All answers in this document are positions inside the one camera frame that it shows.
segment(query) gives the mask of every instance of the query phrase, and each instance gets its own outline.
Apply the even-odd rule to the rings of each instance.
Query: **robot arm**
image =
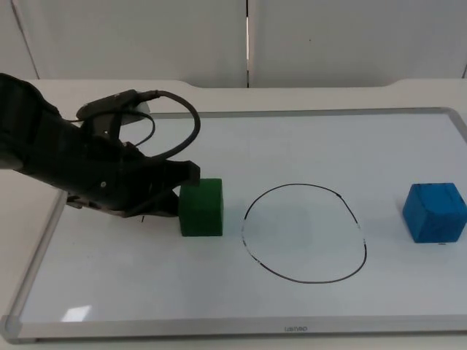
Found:
[[[120,126],[144,116],[135,110],[138,104],[161,96],[185,106],[195,128],[174,149],[147,157],[119,140]],[[85,105],[77,116],[80,127],[63,119],[32,84],[0,74],[0,167],[67,191],[68,204],[78,208],[122,217],[178,215],[173,189],[197,185],[200,169],[167,158],[198,135],[201,121],[191,104],[165,91],[129,90]]]

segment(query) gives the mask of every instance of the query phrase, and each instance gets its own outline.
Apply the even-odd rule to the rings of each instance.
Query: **blue cube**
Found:
[[[467,206],[454,184],[413,184],[402,211],[417,243],[456,242],[467,222]]]

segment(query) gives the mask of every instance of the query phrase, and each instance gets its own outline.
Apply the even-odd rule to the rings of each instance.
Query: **cube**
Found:
[[[467,222],[467,206],[453,183],[413,184],[402,214],[416,243],[456,242]]]
[[[201,179],[199,186],[180,188],[179,221],[182,236],[221,236],[223,211],[221,179]]]

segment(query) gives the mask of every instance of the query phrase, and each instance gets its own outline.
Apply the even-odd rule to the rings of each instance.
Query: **green cube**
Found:
[[[201,179],[199,186],[181,186],[178,209],[182,236],[221,236],[222,180]]]

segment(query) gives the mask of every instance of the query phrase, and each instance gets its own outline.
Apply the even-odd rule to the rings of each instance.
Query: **white wall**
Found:
[[[9,0],[0,0],[0,72],[21,79],[36,77]]]
[[[460,78],[466,0],[250,0],[250,86]]]
[[[14,1],[39,76],[245,87],[245,0]]]

